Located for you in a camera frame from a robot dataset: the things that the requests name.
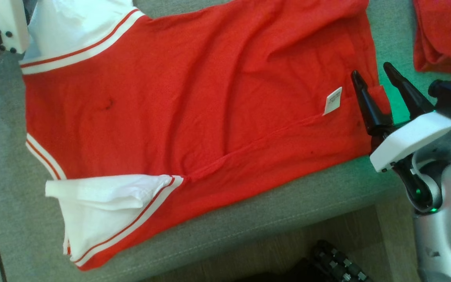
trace red towel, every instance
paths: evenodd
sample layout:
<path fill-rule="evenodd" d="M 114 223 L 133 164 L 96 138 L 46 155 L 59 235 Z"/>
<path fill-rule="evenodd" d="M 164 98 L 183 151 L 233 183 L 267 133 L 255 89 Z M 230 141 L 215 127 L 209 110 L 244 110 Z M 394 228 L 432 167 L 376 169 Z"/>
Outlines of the red towel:
<path fill-rule="evenodd" d="M 413 0 L 417 37 L 413 62 L 417 71 L 451 73 L 451 1 Z"/>

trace floor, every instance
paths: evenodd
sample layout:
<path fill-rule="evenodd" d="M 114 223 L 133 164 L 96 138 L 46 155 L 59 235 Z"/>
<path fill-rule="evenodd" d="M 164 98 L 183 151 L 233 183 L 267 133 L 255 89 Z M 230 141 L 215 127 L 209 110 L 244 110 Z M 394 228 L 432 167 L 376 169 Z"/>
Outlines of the floor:
<path fill-rule="evenodd" d="M 256 273 L 283 272 L 318 239 L 326 239 L 376 282 L 419 282 L 406 197 L 378 203 L 315 225 L 190 264 L 145 282 L 229 282 Z"/>

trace folded fabric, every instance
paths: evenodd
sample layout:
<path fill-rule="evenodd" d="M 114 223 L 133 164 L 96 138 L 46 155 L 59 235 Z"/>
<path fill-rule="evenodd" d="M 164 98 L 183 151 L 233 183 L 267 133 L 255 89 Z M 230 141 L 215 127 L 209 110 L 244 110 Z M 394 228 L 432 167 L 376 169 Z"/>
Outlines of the folded fabric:
<path fill-rule="evenodd" d="M 413 5 L 418 22 L 415 69 L 451 73 L 451 1 L 413 0 Z"/>
<path fill-rule="evenodd" d="M 93 11 L 38 2 L 55 16 L 30 24 L 34 52 L 20 63 L 27 147 L 54 178 L 46 193 L 74 264 L 97 268 L 183 221 L 368 154 L 351 72 L 390 109 L 367 4 L 233 0 L 152 19 L 128 0 Z"/>

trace red stripe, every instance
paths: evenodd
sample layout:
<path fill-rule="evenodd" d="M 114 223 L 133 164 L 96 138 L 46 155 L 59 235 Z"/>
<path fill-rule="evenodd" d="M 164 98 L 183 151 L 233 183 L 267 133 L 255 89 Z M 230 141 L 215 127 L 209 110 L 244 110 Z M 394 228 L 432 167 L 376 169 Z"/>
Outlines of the red stripe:
<path fill-rule="evenodd" d="M 65 55 L 62 55 L 62 56 L 59 56 L 59 57 L 55 57 L 55 58 L 51 58 L 51 59 L 46 59 L 46 60 L 42 60 L 42 61 L 38 61 L 38 62 L 32 62 L 32 63 L 23 64 L 23 65 L 21 65 L 20 67 L 21 67 L 21 68 L 26 68 L 26 67 L 30 67 L 30 66 L 36 66 L 36 65 L 41 65 L 41 64 L 45 64 L 45 63 L 50 63 L 50 62 L 54 62 L 54 61 L 58 61 L 58 60 L 61 60 L 61 59 L 65 59 L 65 58 L 67 58 L 67 57 L 74 56 L 74 55 L 77 55 L 77 54 L 79 54 L 79 53 L 83 53 L 83 52 L 85 52 L 85 51 L 87 51 L 87 50 L 90 50 L 91 48 L 96 47 L 96 46 L 102 44 L 103 42 L 105 42 L 106 40 L 108 40 L 108 39 L 109 39 L 109 38 L 110 38 L 110 37 L 111 37 L 111 36 L 119 29 L 119 27 L 120 27 L 123 23 L 125 23 L 125 22 L 127 21 L 127 19 L 128 19 L 134 12 L 136 12 L 136 11 L 138 11 L 138 9 L 134 9 L 134 10 L 132 10 L 130 13 L 128 13 L 128 14 L 123 18 L 123 20 L 121 20 L 121 21 L 116 25 L 116 27 L 114 27 L 114 30 L 111 31 L 111 33 L 109 33 L 106 37 L 104 37 L 104 39 L 100 40 L 99 42 L 97 42 L 97 43 L 95 43 L 95 44 L 93 44 L 93 45 L 90 45 L 90 46 L 88 46 L 88 47 L 84 47 L 84 48 L 81 49 L 81 50 L 77 50 L 77 51 L 75 51 L 75 52 L 68 53 L 68 54 L 65 54 Z"/>
<path fill-rule="evenodd" d="M 138 220 L 141 216 L 143 216 L 143 214 L 145 213 L 145 211 L 152 205 L 152 203 L 154 203 L 154 200 L 157 199 L 157 197 L 159 196 L 159 194 L 161 194 L 161 192 L 162 192 L 165 188 L 171 186 L 171 185 L 173 184 L 174 181 L 175 181 L 175 178 L 172 177 L 170 183 L 169 183 L 168 185 L 166 185 L 165 187 L 163 187 L 163 188 L 161 188 L 161 189 L 159 190 L 159 192 L 156 194 L 156 196 L 155 196 L 154 198 L 152 198 L 151 202 L 147 205 L 147 207 L 145 207 L 145 209 L 137 216 L 137 218 L 136 218 L 132 223 L 130 223 L 129 226 L 123 228 L 120 232 L 118 232 L 117 234 L 115 234 L 115 235 L 112 236 L 111 238 L 105 240 L 104 242 L 98 243 L 98 244 L 94 245 L 93 247 L 89 248 L 89 249 L 88 249 L 88 250 L 87 250 L 87 251 L 86 251 L 79 259 L 77 259 L 76 261 L 74 261 L 74 263 L 77 263 L 78 261 L 80 261 L 81 259 L 83 259 L 83 257 L 85 257 L 85 256 L 86 256 L 91 250 L 93 250 L 94 248 L 96 248 L 96 247 L 98 247 L 98 246 L 100 246 L 100 245 L 103 245 L 103 244 L 105 244 L 105 243 L 111 241 L 111 240 L 114 239 L 116 236 L 118 236 L 119 234 L 121 234 L 122 232 L 124 232 L 126 229 L 130 228 L 133 224 L 135 224 L 135 223 L 137 222 L 137 220 Z"/>
<path fill-rule="evenodd" d="M 57 179 L 60 180 L 60 175 L 59 175 L 59 173 L 55 170 L 55 168 L 52 166 L 52 164 L 45 158 L 45 156 L 42 155 L 42 154 L 36 149 L 36 147 L 34 147 L 34 146 L 29 142 L 29 140 L 27 140 L 26 143 L 29 144 L 29 146 L 34 150 L 34 152 L 36 152 L 36 154 L 38 154 L 40 157 L 42 157 L 42 158 L 45 160 L 45 162 L 50 166 L 50 168 L 52 168 L 53 173 L 55 173 L 55 176 L 57 177 Z"/>

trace white sleeve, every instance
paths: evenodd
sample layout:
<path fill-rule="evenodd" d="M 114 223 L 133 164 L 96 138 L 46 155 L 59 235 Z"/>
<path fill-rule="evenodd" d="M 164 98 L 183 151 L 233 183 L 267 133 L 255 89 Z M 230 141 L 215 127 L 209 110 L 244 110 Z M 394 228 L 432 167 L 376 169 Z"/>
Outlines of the white sleeve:
<path fill-rule="evenodd" d="M 45 195 L 59 200 L 65 224 L 64 254 L 84 264 L 143 225 L 183 178 L 116 175 L 47 181 Z"/>
<path fill-rule="evenodd" d="M 133 9 L 132 0 L 38 0 L 24 60 L 57 57 L 89 46 Z"/>

